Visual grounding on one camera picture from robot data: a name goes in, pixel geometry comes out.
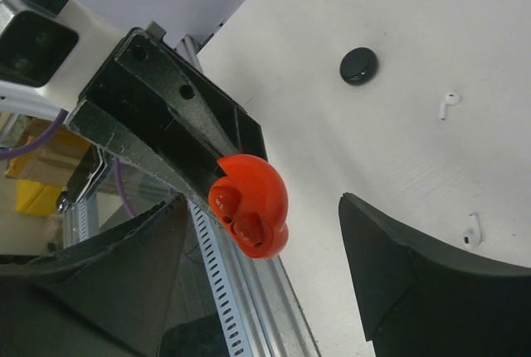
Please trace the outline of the red earbud charging case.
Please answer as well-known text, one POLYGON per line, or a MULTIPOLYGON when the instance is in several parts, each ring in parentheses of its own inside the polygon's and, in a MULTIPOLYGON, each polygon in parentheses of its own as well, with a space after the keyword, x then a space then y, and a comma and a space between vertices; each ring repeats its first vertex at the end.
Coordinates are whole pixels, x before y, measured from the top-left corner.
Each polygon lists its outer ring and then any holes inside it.
POLYGON ((223 223, 214 213, 222 227, 240 250, 253 259, 276 257, 286 246, 289 230, 286 224, 289 199, 285 183, 275 168, 266 160, 251 154, 234 154, 220 158, 217 164, 224 175, 210 187, 207 201, 210 209, 209 194, 216 186, 237 189, 241 194, 241 203, 231 223, 223 223), (243 213, 257 213, 265 232, 263 244, 257 248, 241 247, 231 226, 243 213))

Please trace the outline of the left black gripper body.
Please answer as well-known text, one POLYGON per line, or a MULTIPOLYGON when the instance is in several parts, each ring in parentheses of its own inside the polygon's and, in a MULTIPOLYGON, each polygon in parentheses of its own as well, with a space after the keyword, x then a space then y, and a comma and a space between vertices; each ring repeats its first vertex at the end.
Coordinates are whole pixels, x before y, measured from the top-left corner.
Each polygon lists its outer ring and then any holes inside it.
POLYGON ((78 133, 179 133, 183 58, 161 38, 131 29, 82 91, 78 133))

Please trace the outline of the white earbud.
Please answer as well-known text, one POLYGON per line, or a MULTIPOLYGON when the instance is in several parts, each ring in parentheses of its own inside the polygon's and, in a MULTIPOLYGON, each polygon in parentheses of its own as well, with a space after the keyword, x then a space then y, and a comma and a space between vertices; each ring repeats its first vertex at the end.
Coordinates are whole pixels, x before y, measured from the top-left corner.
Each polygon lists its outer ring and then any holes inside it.
POLYGON ((467 249, 477 248, 482 243, 482 231, 477 213, 469 214, 468 228, 464 231, 462 240, 467 249))
POLYGON ((456 106, 458 104, 460 104, 461 102, 461 96, 459 93, 457 92, 450 92, 450 93, 447 93, 441 103, 440 103, 440 107, 439 107, 439 119, 440 120, 446 120, 446 117, 447 117, 447 110, 449 107, 452 107, 452 106, 456 106))

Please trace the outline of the red earbud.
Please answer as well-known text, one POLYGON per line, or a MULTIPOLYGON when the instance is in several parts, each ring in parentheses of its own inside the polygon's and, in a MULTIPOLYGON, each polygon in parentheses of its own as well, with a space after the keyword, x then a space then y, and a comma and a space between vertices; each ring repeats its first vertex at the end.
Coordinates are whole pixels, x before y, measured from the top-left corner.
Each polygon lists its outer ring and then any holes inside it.
POLYGON ((223 223, 231 223, 241 203, 241 194, 232 187, 216 186, 211 189, 209 203, 223 223))
POLYGON ((241 247, 257 248, 265 240, 265 232, 257 213, 243 213, 235 219, 231 230, 241 247))

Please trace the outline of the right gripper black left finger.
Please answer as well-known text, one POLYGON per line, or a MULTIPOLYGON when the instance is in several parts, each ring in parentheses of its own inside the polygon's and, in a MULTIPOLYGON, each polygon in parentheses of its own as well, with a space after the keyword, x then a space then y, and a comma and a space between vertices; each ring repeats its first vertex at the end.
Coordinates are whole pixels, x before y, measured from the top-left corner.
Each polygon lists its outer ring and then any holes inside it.
POLYGON ((134 219, 1 267, 3 356, 155 356, 188 227, 176 193, 134 219))

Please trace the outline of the black earbud charging case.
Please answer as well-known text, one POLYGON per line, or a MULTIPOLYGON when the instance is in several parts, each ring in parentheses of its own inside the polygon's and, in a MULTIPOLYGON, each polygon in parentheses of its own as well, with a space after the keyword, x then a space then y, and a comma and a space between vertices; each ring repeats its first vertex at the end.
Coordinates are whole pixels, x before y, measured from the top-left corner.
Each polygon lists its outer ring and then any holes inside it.
POLYGON ((360 86, 370 81, 377 74, 378 68, 376 53, 367 47, 357 47, 343 57, 339 74, 347 84, 360 86))

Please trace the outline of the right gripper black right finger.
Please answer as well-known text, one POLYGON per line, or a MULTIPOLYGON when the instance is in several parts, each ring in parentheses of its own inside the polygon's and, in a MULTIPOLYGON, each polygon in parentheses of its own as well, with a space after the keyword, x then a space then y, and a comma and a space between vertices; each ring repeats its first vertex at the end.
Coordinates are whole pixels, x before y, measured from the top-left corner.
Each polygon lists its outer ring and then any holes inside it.
POLYGON ((528 356, 530 270, 449 245, 357 196, 339 220, 366 340, 378 356, 528 356))

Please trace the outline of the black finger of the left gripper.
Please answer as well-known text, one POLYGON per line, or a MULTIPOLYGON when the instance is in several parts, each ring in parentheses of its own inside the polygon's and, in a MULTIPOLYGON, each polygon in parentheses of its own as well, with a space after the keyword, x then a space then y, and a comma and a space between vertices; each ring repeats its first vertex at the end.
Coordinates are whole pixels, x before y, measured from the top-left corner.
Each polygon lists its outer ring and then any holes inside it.
POLYGON ((205 77, 190 61, 158 43, 164 62, 163 100, 165 120, 157 151, 173 163, 216 166, 225 156, 249 154, 264 159, 266 147, 260 125, 227 93, 205 77))
POLYGON ((73 133, 183 193, 210 217, 208 189, 216 179, 214 157, 166 107, 104 109, 83 100, 69 114, 73 133))

